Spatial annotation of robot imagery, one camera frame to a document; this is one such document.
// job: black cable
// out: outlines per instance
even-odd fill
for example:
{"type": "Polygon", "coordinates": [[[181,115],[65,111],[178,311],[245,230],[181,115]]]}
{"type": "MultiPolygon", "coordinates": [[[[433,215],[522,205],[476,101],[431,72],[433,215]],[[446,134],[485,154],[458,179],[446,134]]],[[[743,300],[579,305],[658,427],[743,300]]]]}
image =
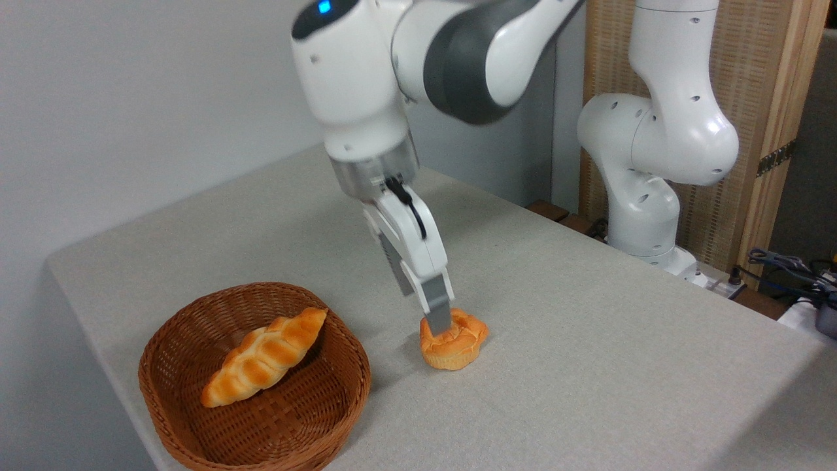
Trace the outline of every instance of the black cable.
{"type": "Polygon", "coordinates": [[[780,289],[780,290],[785,291],[785,292],[790,292],[790,293],[796,294],[797,296],[800,296],[802,298],[811,298],[814,301],[820,301],[820,302],[825,302],[825,301],[828,301],[828,299],[829,299],[828,294],[825,294],[825,296],[823,296],[823,293],[821,293],[821,292],[807,291],[807,290],[798,289],[798,288],[794,288],[794,287],[786,287],[784,285],[780,285],[780,284],[777,284],[775,282],[771,282],[767,278],[760,277],[759,275],[757,275],[753,272],[750,272],[749,270],[747,270],[746,268],[744,268],[740,265],[735,265],[735,268],[737,268],[741,272],[746,273],[749,277],[751,277],[753,279],[756,279],[760,282],[763,282],[770,287],[775,287],[776,289],[780,289]]]}
{"type": "Polygon", "coordinates": [[[405,205],[410,207],[410,210],[413,211],[413,216],[416,218],[416,222],[418,222],[418,230],[421,231],[421,240],[427,239],[427,230],[424,229],[424,222],[421,220],[419,216],[419,212],[416,210],[416,207],[413,206],[413,196],[408,193],[404,186],[401,184],[401,181],[396,179],[395,177],[389,177],[383,182],[389,188],[389,191],[392,191],[395,196],[398,197],[398,201],[401,201],[405,205]]]}
{"type": "Polygon", "coordinates": [[[427,239],[427,230],[424,229],[424,222],[422,222],[421,218],[419,217],[419,212],[416,210],[416,207],[413,206],[413,202],[410,201],[407,203],[407,206],[413,211],[413,216],[416,218],[416,222],[418,222],[418,230],[421,230],[421,240],[427,239]]]}

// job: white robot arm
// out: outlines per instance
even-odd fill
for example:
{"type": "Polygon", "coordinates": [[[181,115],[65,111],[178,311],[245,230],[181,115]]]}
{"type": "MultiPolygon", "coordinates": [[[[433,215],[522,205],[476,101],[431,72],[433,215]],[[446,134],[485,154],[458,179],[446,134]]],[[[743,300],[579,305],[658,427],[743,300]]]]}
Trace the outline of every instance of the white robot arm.
{"type": "Polygon", "coordinates": [[[711,185],[735,164],[738,136],[709,80],[718,0],[637,0],[629,60],[651,98],[595,96],[578,140],[608,191],[608,243],[686,280],[696,261],[675,246],[680,202],[664,181],[711,185]]]}
{"type": "Polygon", "coordinates": [[[439,232],[409,188],[418,170],[405,104],[481,124],[520,99],[576,0],[316,0],[292,29],[296,69],[343,191],[362,202],[402,292],[434,334],[453,299],[439,232]]]}

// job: bread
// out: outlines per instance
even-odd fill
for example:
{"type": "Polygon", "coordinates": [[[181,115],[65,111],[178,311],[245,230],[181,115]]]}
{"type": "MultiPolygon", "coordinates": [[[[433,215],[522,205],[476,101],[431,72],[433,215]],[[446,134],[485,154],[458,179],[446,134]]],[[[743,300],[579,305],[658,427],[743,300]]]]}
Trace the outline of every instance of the bread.
{"type": "Polygon", "coordinates": [[[209,378],[201,404],[226,406],[275,385],[306,356],[325,320],[325,309],[307,308],[296,317],[278,317],[270,326],[245,335],[209,378]]]}
{"type": "Polygon", "coordinates": [[[439,370],[461,370],[480,354],[488,326],[462,309],[450,309],[450,329],[434,337],[427,319],[421,319],[420,346],[424,361],[439,370]]]}

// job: brown wicker basket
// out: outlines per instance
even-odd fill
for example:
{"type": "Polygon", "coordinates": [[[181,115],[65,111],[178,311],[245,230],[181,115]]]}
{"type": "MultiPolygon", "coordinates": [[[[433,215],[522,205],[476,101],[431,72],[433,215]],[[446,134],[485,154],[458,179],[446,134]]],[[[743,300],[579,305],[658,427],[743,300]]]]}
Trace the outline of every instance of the brown wicker basket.
{"type": "Polygon", "coordinates": [[[178,311],[151,337],[140,389],[162,444],[196,470],[322,469],[366,403],[369,360],[328,311],[317,341],[282,380],[229,406],[205,408],[201,390],[251,330],[304,308],[328,309],[304,288],[278,282],[231,287],[178,311]]]}

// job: bread roll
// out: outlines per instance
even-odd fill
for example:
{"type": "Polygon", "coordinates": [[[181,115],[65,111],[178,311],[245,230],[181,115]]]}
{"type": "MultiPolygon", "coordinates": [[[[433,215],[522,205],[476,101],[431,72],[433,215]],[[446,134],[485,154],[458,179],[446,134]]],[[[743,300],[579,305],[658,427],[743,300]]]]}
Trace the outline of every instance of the bread roll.
{"type": "Polygon", "coordinates": [[[201,404],[226,406],[276,384],[306,356],[326,320],[326,310],[307,308],[293,318],[278,317],[244,336],[203,388],[201,404]]]}
{"type": "Polygon", "coordinates": [[[427,319],[421,319],[420,346],[424,361],[439,370],[461,370],[480,354],[488,326],[462,309],[450,309],[450,329],[434,337],[427,319]]]}

